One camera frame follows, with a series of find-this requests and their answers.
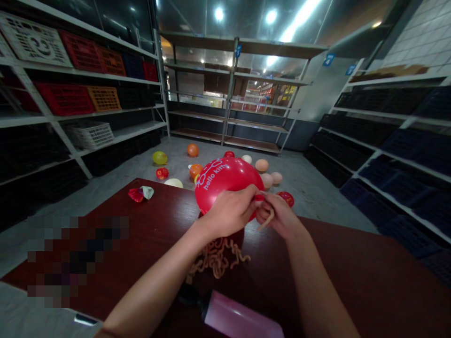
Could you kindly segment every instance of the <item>orange balloon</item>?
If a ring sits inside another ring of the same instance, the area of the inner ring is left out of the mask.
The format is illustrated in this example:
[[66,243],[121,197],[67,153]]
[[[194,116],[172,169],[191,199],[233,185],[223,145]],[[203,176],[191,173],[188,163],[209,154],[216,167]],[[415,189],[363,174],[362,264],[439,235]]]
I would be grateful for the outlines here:
[[199,155],[199,148],[194,143],[191,143],[188,145],[187,152],[188,155],[197,157],[197,155]]
[[189,169],[189,175],[194,179],[197,175],[201,173],[203,166],[200,164],[193,164]]

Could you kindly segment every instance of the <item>white tile wall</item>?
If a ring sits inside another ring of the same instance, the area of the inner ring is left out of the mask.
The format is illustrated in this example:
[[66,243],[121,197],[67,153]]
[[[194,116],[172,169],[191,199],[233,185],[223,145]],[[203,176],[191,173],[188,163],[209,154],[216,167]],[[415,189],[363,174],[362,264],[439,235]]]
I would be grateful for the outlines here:
[[451,0],[424,0],[382,67],[414,63],[451,73]]

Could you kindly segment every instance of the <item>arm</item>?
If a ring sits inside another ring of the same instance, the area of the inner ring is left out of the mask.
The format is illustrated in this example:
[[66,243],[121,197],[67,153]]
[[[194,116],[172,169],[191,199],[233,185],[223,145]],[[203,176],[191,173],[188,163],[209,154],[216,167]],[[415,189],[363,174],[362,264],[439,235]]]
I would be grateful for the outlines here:
[[334,288],[313,240],[288,204],[267,194],[257,220],[263,223],[274,209],[269,223],[287,244],[296,284],[301,320],[308,337],[359,337],[358,331]]
[[198,253],[210,241],[244,228],[255,211],[253,197],[258,193],[253,184],[239,192],[222,192],[211,210],[125,294],[96,337],[149,337],[174,301]]

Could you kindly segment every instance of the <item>concrete floor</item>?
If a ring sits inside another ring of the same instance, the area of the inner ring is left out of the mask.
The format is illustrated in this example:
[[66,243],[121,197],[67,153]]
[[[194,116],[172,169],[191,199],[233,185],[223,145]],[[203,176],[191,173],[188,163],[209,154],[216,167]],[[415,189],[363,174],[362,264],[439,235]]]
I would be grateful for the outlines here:
[[[199,156],[190,158],[186,153],[189,143],[199,146]],[[184,138],[164,138],[161,145],[135,156],[110,173],[89,181],[83,189],[64,200],[41,209],[36,216],[46,217],[46,229],[39,229],[28,238],[27,222],[21,222],[0,234],[0,276],[5,275],[27,258],[28,250],[43,248],[43,239],[54,238],[58,229],[69,226],[69,216],[84,216],[124,185],[136,177],[159,181],[155,177],[157,166],[152,163],[152,153],[161,150],[168,155],[170,177],[178,178],[184,188],[194,190],[188,165],[206,165],[224,152],[232,150],[235,156],[252,156],[253,164],[266,159],[268,172],[278,171],[284,179],[270,192],[288,191],[295,199],[294,212],[299,216],[330,222],[373,233],[378,233],[372,223],[345,199],[301,153],[284,151],[280,156],[253,152],[249,149],[193,141]],[[0,283],[0,337],[92,337],[99,324],[87,327],[73,322],[74,313],[66,309],[42,309],[33,304],[26,293]]]

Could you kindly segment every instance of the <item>table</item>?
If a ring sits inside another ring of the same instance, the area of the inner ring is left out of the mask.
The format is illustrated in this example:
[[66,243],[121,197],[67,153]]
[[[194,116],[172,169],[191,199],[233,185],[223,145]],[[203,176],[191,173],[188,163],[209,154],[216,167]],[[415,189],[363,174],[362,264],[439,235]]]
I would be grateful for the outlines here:
[[[136,203],[127,192],[142,185],[153,187],[155,194],[148,201]],[[93,245],[100,245],[99,241],[92,241],[102,236],[99,229],[122,227],[122,239],[107,241],[108,247],[100,248],[106,251],[96,254],[97,263],[78,265],[80,273],[87,272],[85,281],[79,279],[80,284],[86,285],[78,287],[77,297],[70,299],[70,308],[105,320],[135,281],[198,217],[194,192],[137,178],[80,218],[79,228],[63,231],[62,239],[53,241],[52,251],[29,255],[34,263],[23,262],[2,281],[27,290],[28,285],[51,283],[48,274],[54,273],[54,284],[67,283],[61,277],[67,265],[58,262],[74,262],[77,257],[71,256],[69,250],[93,250]],[[299,218],[313,237],[326,270],[363,337],[451,337],[451,291],[396,241]],[[272,318],[281,324],[286,337],[302,336],[284,241],[272,229],[257,232],[249,226],[233,238],[252,261],[227,270],[220,280],[213,277],[211,269],[206,270],[194,278],[194,286],[201,294],[214,288]],[[175,301],[154,336],[174,337],[186,332],[222,336],[202,323],[198,308]]]

